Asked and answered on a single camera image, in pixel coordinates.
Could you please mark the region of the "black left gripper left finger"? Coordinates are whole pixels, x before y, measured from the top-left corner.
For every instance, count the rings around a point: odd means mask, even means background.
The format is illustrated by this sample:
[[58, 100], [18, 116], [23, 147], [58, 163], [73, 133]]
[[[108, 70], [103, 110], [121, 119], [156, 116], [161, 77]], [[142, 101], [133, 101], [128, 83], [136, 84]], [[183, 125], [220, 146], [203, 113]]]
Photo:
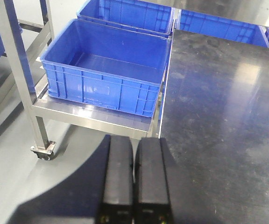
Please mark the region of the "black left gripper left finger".
[[133, 148], [129, 137], [110, 137], [99, 224], [130, 224], [133, 218]]

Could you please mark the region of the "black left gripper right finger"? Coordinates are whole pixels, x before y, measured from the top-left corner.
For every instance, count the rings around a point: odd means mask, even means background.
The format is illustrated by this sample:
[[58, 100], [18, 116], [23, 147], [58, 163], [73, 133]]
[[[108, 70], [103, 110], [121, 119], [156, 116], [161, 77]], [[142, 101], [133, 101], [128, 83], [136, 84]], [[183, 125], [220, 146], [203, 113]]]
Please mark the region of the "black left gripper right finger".
[[158, 138], [142, 138], [134, 165], [134, 221], [172, 224], [163, 154]]

